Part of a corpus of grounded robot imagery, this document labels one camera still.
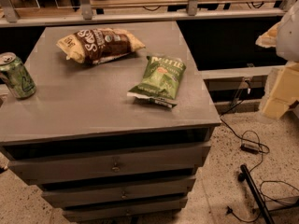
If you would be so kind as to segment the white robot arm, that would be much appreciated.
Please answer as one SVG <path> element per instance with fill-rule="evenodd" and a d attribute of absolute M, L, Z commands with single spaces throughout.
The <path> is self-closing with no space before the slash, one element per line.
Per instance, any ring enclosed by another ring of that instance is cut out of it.
<path fill-rule="evenodd" d="M 275 48 L 286 64 L 268 76 L 272 84 L 260 104 L 260 112 L 269 119 L 280 119 L 295 102 L 299 101 L 299 1 L 273 25 L 260 35 L 256 45 Z"/>

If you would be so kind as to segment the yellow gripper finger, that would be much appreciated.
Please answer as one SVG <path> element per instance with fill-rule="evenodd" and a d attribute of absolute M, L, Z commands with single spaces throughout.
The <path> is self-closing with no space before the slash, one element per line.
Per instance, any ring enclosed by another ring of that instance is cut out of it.
<path fill-rule="evenodd" d="M 262 48 L 274 48 L 277 44 L 277 35 L 278 35 L 278 26 L 280 22 L 274 24 L 271 28 L 269 28 L 266 32 L 260 35 L 255 44 Z"/>
<path fill-rule="evenodd" d="M 269 119 L 280 119 L 299 101 L 299 63 L 286 63 L 268 75 L 261 114 Z"/>

